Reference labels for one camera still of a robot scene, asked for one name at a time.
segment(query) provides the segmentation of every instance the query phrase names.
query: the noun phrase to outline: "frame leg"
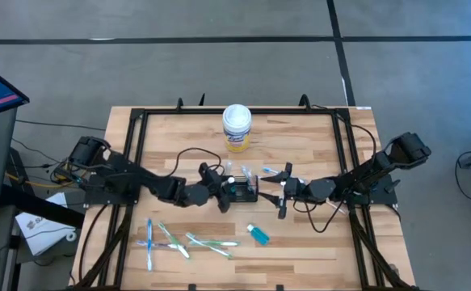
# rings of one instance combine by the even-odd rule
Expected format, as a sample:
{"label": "frame leg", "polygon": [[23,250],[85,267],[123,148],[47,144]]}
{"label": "frame leg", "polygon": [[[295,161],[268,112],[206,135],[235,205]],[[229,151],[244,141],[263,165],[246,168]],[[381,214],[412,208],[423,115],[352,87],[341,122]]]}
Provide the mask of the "frame leg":
{"label": "frame leg", "polygon": [[78,213],[66,207],[56,205],[36,196],[2,185],[0,205],[14,205],[20,211],[59,222],[75,228],[81,228],[84,222],[84,214]]}

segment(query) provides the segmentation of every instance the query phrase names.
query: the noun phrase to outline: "small blue bottle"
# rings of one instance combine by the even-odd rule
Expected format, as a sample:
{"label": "small blue bottle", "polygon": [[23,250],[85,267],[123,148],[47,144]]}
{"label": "small blue bottle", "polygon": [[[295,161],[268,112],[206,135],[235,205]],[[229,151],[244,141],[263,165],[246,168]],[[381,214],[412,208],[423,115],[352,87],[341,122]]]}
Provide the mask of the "small blue bottle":
{"label": "small blue bottle", "polygon": [[261,231],[258,227],[254,227],[253,225],[248,225],[248,231],[251,233],[251,236],[259,242],[261,245],[265,246],[269,243],[269,237],[263,231]]}

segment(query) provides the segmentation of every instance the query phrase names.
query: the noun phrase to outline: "butcher block tabletop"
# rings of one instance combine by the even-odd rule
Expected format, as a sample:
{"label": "butcher block tabletop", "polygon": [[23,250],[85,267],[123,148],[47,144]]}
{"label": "butcher block tabletop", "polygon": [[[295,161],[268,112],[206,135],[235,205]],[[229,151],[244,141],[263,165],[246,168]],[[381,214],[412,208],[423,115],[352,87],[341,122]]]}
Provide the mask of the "butcher block tabletop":
{"label": "butcher block tabletop", "polygon": [[[105,139],[113,150],[122,152],[128,128],[131,107],[113,107],[107,124]],[[349,108],[352,124],[365,127],[379,139],[370,108]],[[175,166],[176,155],[189,147],[201,147],[219,154],[223,164],[232,162],[232,175],[242,175],[241,165],[250,167],[254,175],[266,175],[262,167],[281,171],[286,162],[292,163],[292,175],[302,179],[318,179],[340,174],[339,159],[334,141],[330,116],[324,115],[253,115],[250,147],[242,153],[231,153],[225,148],[222,115],[153,115],[149,116],[141,165],[165,175]],[[137,124],[133,140],[137,140]],[[344,124],[340,123],[348,168],[351,156],[348,150]],[[372,155],[372,141],[364,131],[354,129],[360,162]],[[132,144],[134,159],[136,142]],[[181,156],[176,176],[188,183],[200,180],[199,165],[216,164],[209,154],[190,151]],[[279,184],[261,182],[260,191],[281,194]],[[305,210],[303,204],[297,204]],[[72,275],[78,278],[78,264],[82,244],[90,224],[101,206],[86,211],[82,236],[75,256]],[[123,217],[120,210],[119,224]],[[313,221],[321,229],[334,209],[318,206]],[[142,188],[138,204],[134,207],[128,249],[125,257],[122,290],[130,289],[187,289],[195,284],[203,289],[360,289],[359,273],[351,238],[348,216],[336,214],[327,231],[316,233],[306,213],[298,213],[288,203],[287,217],[277,219],[278,210],[269,201],[259,198],[256,203],[231,204],[227,213],[217,208],[216,199],[201,207],[179,208],[158,201],[146,188]],[[407,255],[398,216],[383,205],[371,207],[376,242],[382,255],[398,269],[401,278],[414,285],[413,273]],[[104,249],[111,206],[99,217],[93,228],[83,260],[83,273],[91,268]],[[184,245],[191,232],[200,239],[237,240],[238,247],[226,247],[232,259],[204,247],[189,247],[191,259],[171,249],[153,248],[153,271],[147,271],[147,248],[137,245],[137,240],[147,239],[147,221],[153,222],[153,241],[168,243],[157,227],[163,222],[166,228]],[[246,230],[248,224],[259,227],[270,237],[269,243],[259,245]],[[107,285],[113,283],[117,251],[109,264]],[[374,285],[371,258],[364,251],[368,277]]]}

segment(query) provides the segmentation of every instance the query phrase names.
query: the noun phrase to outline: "gray floor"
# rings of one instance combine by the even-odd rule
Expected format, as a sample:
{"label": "gray floor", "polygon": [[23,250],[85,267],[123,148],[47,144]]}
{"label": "gray floor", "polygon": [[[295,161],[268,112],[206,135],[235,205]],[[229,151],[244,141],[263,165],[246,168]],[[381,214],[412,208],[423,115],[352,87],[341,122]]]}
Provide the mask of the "gray floor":
{"label": "gray floor", "polygon": [[[466,0],[336,0],[344,36],[471,35]],[[317,0],[0,0],[2,38],[330,35]],[[381,141],[418,133],[433,155],[396,172],[402,228],[424,289],[471,290],[471,201],[457,155],[471,150],[471,42],[345,44],[357,105]],[[112,105],[345,105],[332,43],[0,45],[0,74],[31,97],[19,118],[104,127]],[[17,124],[15,137],[62,158],[86,130]],[[45,162],[20,149],[25,163]],[[34,175],[46,175],[32,171]],[[471,170],[460,173],[471,195]],[[72,259],[28,265],[20,289],[63,288]]]}

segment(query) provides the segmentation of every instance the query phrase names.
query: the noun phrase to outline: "concrete floor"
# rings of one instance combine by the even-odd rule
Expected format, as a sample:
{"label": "concrete floor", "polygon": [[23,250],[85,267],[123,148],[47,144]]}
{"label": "concrete floor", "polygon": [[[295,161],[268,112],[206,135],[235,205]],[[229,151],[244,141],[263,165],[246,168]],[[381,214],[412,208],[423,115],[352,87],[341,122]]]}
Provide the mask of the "concrete floor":
{"label": "concrete floor", "polygon": [[[466,0],[336,0],[343,36],[471,35]],[[0,0],[0,39],[331,35],[318,0]],[[344,45],[356,104],[372,106],[382,143],[411,131],[426,165],[395,172],[417,284],[471,290],[471,201],[454,161],[471,150],[471,42]],[[104,127],[113,105],[345,105],[332,43],[0,45],[0,74],[31,98],[19,118]],[[63,158],[80,129],[17,124],[15,138]],[[23,151],[24,162],[45,162]],[[33,175],[46,175],[32,171]],[[471,170],[462,172],[471,195]],[[61,289],[72,259],[22,270],[20,289]]]}

